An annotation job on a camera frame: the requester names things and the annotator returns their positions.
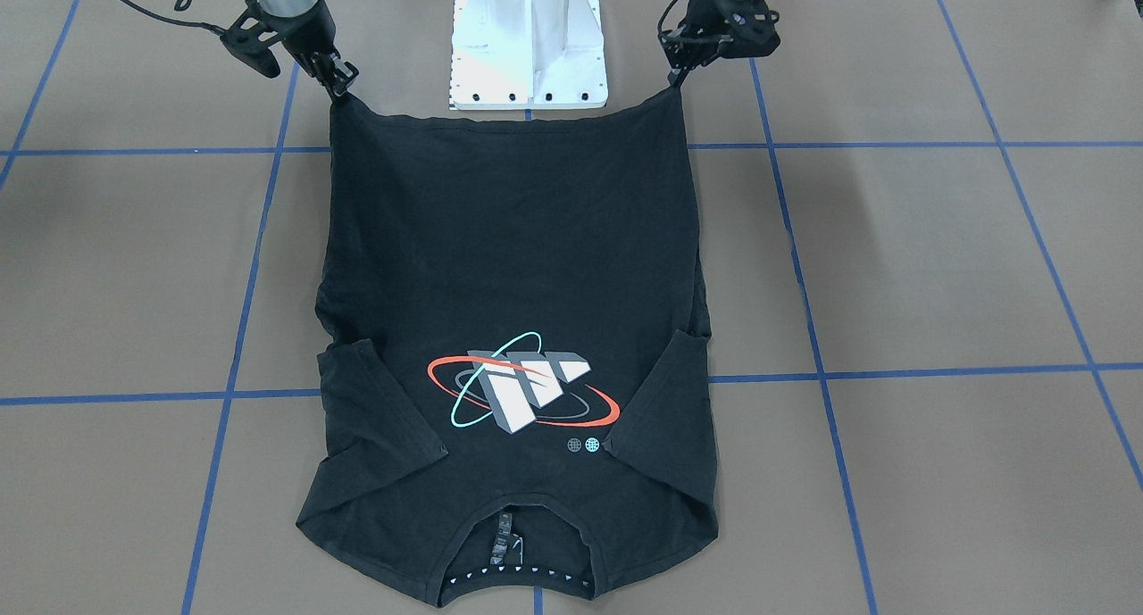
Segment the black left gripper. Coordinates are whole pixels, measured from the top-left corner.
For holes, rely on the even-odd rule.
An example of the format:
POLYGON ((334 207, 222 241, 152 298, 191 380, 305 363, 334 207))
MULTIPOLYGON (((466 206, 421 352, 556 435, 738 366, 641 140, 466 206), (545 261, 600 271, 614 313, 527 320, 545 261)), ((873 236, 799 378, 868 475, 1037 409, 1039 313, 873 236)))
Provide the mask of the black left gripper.
POLYGON ((680 89, 690 71, 718 59, 772 56, 780 13, 766 0, 672 0, 658 19, 658 42, 680 89))

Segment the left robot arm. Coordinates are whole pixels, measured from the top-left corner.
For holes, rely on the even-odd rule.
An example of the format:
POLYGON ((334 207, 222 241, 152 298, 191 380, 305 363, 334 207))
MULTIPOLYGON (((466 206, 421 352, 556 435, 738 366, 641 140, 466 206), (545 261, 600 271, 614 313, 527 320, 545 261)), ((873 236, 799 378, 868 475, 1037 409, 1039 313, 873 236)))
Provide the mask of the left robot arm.
POLYGON ((772 56, 780 48, 780 13, 766 0, 671 0, 656 24, 670 70, 669 87, 718 59, 772 56))

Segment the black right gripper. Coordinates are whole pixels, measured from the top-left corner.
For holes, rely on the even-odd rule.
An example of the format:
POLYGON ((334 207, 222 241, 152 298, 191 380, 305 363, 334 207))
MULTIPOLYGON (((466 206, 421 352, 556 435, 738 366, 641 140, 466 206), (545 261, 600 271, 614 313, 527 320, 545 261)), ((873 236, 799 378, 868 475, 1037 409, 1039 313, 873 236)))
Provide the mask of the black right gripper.
POLYGON ((330 99, 342 99, 360 71, 339 57, 335 34, 325 0, 293 17, 275 16, 257 0, 246 0, 246 9, 221 33, 219 41, 235 59, 270 79, 280 74, 271 48, 281 43, 302 70, 328 88, 330 99))

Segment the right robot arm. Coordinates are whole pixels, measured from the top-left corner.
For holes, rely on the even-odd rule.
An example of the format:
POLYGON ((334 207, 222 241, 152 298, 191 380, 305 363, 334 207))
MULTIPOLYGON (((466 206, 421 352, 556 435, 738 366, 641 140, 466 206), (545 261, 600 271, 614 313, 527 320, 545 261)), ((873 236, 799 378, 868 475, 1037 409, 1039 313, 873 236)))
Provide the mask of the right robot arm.
POLYGON ((280 74, 272 47, 281 43, 331 102, 342 99, 359 70, 339 56, 338 30, 325 0, 245 0, 246 8, 219 35, 224 48, 262 77, 280 74))

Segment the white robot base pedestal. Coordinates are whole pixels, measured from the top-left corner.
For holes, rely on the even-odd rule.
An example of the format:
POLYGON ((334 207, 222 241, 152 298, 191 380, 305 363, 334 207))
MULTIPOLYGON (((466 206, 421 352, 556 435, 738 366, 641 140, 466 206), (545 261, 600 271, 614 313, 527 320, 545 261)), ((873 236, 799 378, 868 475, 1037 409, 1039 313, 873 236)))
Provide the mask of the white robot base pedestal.
POLYGON ((583 110, 609 98, 599 0, 454 0, 449 105, 583 110))

